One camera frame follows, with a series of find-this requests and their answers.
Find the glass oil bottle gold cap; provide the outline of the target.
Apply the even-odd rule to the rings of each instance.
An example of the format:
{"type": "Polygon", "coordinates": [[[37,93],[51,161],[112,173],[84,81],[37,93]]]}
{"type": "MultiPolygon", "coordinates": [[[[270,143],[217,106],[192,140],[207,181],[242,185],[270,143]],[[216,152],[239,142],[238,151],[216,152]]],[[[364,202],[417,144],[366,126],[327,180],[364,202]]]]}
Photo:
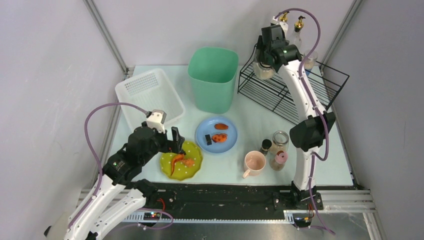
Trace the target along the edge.
{"type": "Polygon", "coordinates": [[[305,19],[305,17],[302,15],[298,17],[298,20],[294,23],[293,31],[288,37],[289,44],[295,45],[299,50],[302,46],[301,30],[304,27],[303,19],[305,19]]]}

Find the white perforated plastic basket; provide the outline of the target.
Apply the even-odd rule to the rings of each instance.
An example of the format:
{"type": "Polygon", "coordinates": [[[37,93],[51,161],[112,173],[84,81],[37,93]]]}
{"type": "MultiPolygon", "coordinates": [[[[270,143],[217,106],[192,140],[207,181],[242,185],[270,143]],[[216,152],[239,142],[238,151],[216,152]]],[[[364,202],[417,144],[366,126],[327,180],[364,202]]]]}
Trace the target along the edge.
{"type": "Polygon", "coordinates": [[[167,127],[185,113],[180,96],[161,68],[145,71],[118,83],[115,93],[121,103],[136,105],[148,111],[164,111],[164,125],[167,127]]]}

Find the pink mug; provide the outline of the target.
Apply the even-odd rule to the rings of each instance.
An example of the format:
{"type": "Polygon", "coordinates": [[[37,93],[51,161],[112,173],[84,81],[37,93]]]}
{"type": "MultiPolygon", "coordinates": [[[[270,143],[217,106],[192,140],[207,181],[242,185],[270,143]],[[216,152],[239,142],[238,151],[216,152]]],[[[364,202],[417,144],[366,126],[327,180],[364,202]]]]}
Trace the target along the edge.
{"type": "Polygon", "coordinates": [[[250,151],[248,152],[243,161],[244,173],[242,175],[243,179],[246,179],[248,176],[258,176],[263,169],[265,168],[267,160],[265,156],[259,151],[250,151]]]}

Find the pink lid spice jar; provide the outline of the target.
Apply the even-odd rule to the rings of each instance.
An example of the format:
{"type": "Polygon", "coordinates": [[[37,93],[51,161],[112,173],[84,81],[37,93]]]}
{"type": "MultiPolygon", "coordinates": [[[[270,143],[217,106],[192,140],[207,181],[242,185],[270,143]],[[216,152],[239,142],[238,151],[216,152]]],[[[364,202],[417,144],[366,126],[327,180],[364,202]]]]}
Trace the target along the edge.
{"type": "Polygon", "coordinates": [[[274,170],[274,171],[281,171],[287,160],[289,158],[289,155],[286,151],[280,150],[278,151],[274,158],[270,161],[270,167],[274,170]]]}

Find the green polka dot plate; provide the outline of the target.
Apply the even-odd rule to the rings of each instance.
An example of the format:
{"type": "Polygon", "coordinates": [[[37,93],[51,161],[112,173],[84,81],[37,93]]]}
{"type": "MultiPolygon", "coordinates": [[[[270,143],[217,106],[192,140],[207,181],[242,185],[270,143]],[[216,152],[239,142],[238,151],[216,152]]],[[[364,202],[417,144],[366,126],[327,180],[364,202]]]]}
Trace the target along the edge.
{"type": "Polygon", "coordinates": [[[192,141],[185,141],[182,149],[186,152],[184,159],[193,159],[195,165],[186,167],[183,160],[175,164],[175,170],[171,176],[171,161],[176,153],[163,153],[159,158],[160,170],[170,179],[183,181],[192,178],[201,168],[203,155],[200,147],[192,141]]]}

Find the small black cap spice bottle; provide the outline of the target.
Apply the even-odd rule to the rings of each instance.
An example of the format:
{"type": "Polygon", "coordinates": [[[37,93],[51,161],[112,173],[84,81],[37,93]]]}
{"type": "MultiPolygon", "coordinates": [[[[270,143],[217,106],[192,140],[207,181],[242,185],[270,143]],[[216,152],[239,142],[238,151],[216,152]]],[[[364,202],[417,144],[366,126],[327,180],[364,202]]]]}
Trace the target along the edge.
{"type": "Polygon", "coordinates": [[[263,141],[262,141],[262,143],[261,143],[261,146],[260,146],[260,149],[259,149],[259,152],[261,153],[261,154],[263,154],[264,156],[266,156],[267,154],[268,154],[268,152],[269,152],[269,150],[270,150],[270,148],[271,148],[271,146],[272,146],[272,141],[270,140],[270,139],[264,139],[263,141]]]}

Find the green plastic bin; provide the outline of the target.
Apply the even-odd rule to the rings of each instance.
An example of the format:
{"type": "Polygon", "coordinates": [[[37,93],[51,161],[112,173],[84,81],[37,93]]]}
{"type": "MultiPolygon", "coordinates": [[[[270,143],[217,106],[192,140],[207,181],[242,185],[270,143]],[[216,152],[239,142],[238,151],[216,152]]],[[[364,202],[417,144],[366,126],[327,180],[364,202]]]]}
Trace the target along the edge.
{"type": "Polygon", "coordinates": [[[224,114],[230,109],[238,66],[239,56],[233,50],[205,46],[195,51],[187,73],[199,110],[224,114]]]}

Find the blue plate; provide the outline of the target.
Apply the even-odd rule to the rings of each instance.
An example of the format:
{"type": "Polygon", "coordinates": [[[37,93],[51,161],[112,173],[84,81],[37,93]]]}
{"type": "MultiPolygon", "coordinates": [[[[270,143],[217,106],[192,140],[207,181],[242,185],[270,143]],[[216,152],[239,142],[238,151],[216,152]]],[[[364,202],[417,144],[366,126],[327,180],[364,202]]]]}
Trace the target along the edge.
{"type": "Polygon", "coordinates": [[[234,147],[238,139],[238,131],[235,124],[224,116],[213,116],[203,120],[196,128],[195,142],[202,150],[211,154],[223,154],[234,147]],[[229,126],[227,130],[217,130],[214,125],[223,123],[229,126]],[[227,140],[223,143],[216,143],[212,140],[212,145],[207,145],[205,135],[211,137],[215,134],[227,134],[227,140]]]}

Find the spice shaker white lid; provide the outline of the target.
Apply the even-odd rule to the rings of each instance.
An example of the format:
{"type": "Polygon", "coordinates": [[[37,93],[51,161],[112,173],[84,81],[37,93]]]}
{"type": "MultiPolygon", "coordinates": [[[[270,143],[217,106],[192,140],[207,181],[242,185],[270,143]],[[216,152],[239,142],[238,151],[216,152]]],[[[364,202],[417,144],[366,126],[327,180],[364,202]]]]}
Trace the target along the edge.
{"type": "Polygon", "coordinates": [[[306,74],[308,75],[313,67],[315,66],[317,59],[318,59],[318,53],[316,51],[313,51],[309,57],[306,58],[305,63],[304,63],[304,69],[306,71],[306,74]]]}

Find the glass jar with light powder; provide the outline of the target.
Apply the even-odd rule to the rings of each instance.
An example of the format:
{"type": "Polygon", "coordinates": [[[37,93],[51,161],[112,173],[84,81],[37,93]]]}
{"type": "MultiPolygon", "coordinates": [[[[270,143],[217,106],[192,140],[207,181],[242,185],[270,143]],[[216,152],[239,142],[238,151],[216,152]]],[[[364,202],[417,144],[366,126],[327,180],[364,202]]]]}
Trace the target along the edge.
{"type": "Polygon", "coordinates": [[[269,80],[275,75],[275,70],[270,65],[263,65],[261,62],[254,60],[252,62],[253,72],[260,80],[269,80]]]}

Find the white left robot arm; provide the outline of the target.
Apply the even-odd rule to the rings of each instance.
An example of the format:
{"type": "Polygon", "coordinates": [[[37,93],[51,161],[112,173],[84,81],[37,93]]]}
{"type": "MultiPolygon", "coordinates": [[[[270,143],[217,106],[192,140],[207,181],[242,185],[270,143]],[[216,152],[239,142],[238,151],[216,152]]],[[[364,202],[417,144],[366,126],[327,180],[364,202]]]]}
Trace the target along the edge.
{"type": "Polygon", "coordinates": [[[129,135],[73,213],[63,213],[44,231],[48,240],[101,240],[124,218],[142,208],[157,188],[148,180],[132,182],[158,153],[182,154],[184,137],[171,128],[172,139],[145,123],[129,135]]]}

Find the large glass jar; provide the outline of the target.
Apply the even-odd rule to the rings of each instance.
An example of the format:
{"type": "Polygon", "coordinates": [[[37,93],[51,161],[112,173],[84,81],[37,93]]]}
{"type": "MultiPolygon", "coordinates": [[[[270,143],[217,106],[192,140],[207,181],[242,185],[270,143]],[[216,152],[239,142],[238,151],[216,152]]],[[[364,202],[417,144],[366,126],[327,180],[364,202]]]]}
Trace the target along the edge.
{"type": "Polygon", "coordinates": [[[278,130],[272,135],[271,142],[269,152],[276,155],[280,151],[286,152],[288,150],[290,137],[285,131],[278,130]]]}

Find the small orange chicken piece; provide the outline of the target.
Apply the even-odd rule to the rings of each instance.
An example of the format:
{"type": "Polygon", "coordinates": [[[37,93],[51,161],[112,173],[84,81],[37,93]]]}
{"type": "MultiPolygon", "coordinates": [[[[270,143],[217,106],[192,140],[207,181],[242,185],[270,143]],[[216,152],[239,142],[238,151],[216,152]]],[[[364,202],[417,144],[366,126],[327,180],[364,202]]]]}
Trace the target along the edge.
{"type": "Polygon", "coordinates": [[[215,128],[216,130],[228,130],[228,129],[229,129],[229,126],[228,126],[228,125],[226,125],[226,124],[224,124],[224,123],[216,123],[216,124],[214,125],[214,128],[215,128]]]}

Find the orange fried nugget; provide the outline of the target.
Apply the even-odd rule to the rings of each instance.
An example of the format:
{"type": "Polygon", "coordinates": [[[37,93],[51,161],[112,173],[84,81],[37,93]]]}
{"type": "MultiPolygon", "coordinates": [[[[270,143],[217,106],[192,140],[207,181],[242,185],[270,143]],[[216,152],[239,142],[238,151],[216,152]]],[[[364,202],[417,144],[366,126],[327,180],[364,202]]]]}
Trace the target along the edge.
{"type": "Polygon", "coordinates": [[[187,158],[183,160],[183,164],[187,167],[187,168],[191,168],[195,165],[195,161],[191,158],[187,158]]]}

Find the orange chicken wing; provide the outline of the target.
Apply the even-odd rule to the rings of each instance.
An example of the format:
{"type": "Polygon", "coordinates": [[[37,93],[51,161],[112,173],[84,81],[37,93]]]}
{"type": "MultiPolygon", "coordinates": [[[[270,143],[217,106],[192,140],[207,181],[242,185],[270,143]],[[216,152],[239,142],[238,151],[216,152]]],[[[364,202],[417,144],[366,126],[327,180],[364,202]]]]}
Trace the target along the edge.
{"type": "Polygon", "coordinates": [[[177,154],[173,157],[173,159],[171,160],[171,176],[174,174],[175,172],[175,165],[178,162],[181,162],[185,159],[185,154],[177,154]]]}

